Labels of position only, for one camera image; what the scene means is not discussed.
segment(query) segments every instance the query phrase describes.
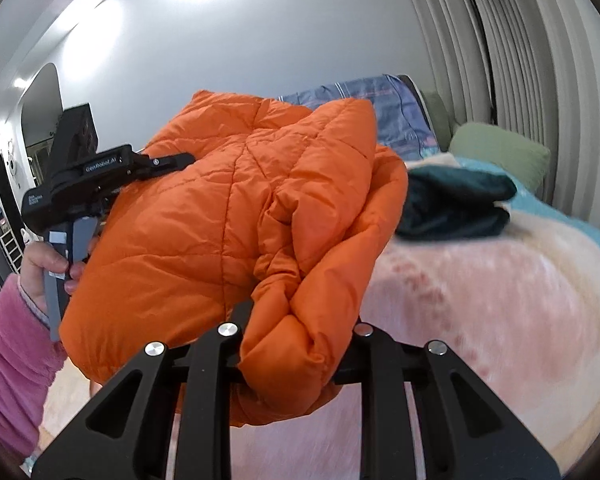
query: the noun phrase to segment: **pink fleece sweater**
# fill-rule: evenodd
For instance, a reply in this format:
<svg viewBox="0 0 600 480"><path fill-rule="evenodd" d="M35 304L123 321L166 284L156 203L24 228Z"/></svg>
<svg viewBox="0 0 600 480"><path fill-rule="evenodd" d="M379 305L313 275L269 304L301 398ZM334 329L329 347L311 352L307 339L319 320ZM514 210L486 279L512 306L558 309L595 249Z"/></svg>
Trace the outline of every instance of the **pink fleece sweater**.
<svg viewBox="0 0 600 480"><path fill-rule="evenodd" d="M0 291L0 443L21 460L38 443L46 394L65 359L10 276Z"/></svg>

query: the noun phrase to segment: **person's hand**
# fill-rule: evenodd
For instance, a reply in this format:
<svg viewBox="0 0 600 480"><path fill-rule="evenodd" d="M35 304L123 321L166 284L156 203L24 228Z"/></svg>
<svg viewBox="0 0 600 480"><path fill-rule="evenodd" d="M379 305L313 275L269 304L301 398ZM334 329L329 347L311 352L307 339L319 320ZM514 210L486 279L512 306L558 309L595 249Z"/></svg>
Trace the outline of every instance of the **person's hand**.
<svg viewBox="0 0 600 480"><path fill-rule="evenodd" d="M90 250L93 249L95 240L92 240ZM31 301L36 304L42 312L47 314L45 300L45 283L43 273L45 271L66 272L69 262L58 254L54 248L44 242L32 242L24 249L22 266L20 267L20 286L27 293ZM64 282L64 290L73 294L82 277L85 264L77 262L69 270L71 280Z"/></svg>

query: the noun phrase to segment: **metal screw head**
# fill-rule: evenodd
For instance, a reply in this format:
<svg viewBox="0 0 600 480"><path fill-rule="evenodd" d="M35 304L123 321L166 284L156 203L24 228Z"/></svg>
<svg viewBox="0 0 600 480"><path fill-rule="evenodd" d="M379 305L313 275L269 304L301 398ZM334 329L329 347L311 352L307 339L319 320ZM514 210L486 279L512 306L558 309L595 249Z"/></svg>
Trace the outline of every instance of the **metal screw head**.
<svg viewBox="0 0 600 480"><path fill-rule="evenodd" d="M358 323L353 327L353 332L358 334L360 337L369 337L374 332L374 328L367 323Z"/></svg>
<svg viewBox="0 0 600 480"><path fill-rule="evenodd" d="M218 333L223 337L235 335L238 332L238 326L235 323L222 323L218 327Z"/></svg>
<svg viewBox="0 0 600 480"><path fill-rule="evenodd" d="M144 353L151 357L156 357L164 352L164 345L158 341L149 343L144 347Z"/></svg>
<svg viewBox="0 0 600 480"><path fill-rule="evenodd" d="M449 350L449 347L444 344L442 341L432 341L427 345L427 349L429 352L435 355L444 355L446 351Z"/></svg>

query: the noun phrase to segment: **green pillow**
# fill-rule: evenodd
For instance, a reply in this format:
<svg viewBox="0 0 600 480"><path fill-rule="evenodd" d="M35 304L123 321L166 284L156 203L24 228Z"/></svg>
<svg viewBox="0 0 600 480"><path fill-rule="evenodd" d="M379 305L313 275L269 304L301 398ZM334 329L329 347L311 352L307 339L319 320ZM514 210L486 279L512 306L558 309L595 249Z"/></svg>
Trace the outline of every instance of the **green pillow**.
<svg viewBox="0 0 600 480"><path fill-rule="evenodd" d="M549 170L551 151L520 134L480 123L463 124L456 131L449 151L490 162L509 171L531 192L542 185Z"/></svg>
<svg viewBox="0 0 600 480"><path fill-rule="evenodd" d="M437 92L421 92L424 105L429 112L431 129L436 134L438 146L442 152L447 152L451 142L451 126L442 97Z"/></svg>

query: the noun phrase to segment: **quilted down jacket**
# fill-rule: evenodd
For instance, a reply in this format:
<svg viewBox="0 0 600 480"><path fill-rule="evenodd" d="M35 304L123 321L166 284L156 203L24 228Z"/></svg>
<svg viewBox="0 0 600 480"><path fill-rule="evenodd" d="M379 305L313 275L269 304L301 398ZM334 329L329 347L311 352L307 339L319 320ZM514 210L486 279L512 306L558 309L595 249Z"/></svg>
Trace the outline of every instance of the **quilted down jacket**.
<svg viewBox="0 0 600 480"><path fill-rule="evenodd" d="M116 200L62 321L69 357L103 383L147 342L191 342L251 295L232 424L311 412L337 393L330 377L400 219L404 164L376 145L367 101L311 112L207 91L145 149L178 152L197 161Z"/></svg>

